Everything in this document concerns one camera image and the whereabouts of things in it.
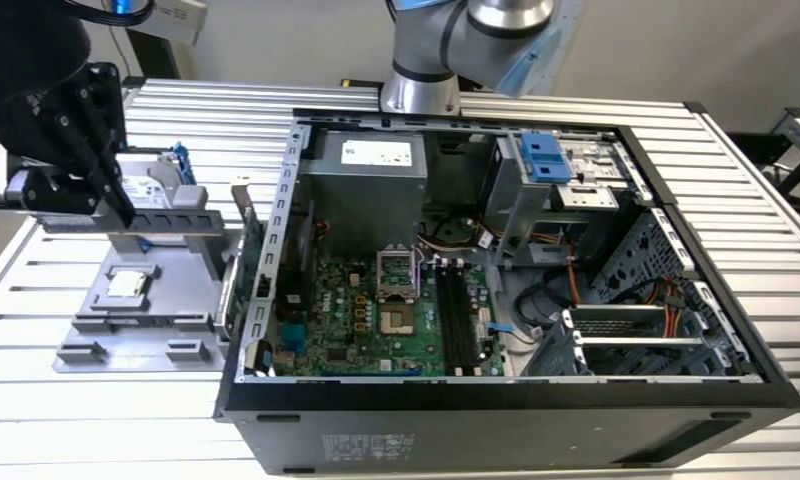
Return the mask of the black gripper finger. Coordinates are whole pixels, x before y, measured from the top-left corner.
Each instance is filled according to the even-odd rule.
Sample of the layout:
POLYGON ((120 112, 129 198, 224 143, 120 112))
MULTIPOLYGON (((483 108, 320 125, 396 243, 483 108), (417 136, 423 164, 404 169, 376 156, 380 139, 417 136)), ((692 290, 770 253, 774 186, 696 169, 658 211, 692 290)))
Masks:
POLYGON ((41 167, 21 168, 12 176, 12 208, 30 212, 90 215, 100 195, 85 179, 48 175, 41 167))
MULTIPOLYGON (((5 148, 20 159, 13 174, 41 167, 48 175, 85 179, 100 195, 104 224, 117 230, 135 218, 123 188, 116 155, 127 146, 120 72, 114 64, 85 64, 46 92, 30 95, 9 111, 5 148)), ((12 206, 12 176, 5 201, 12 206)))

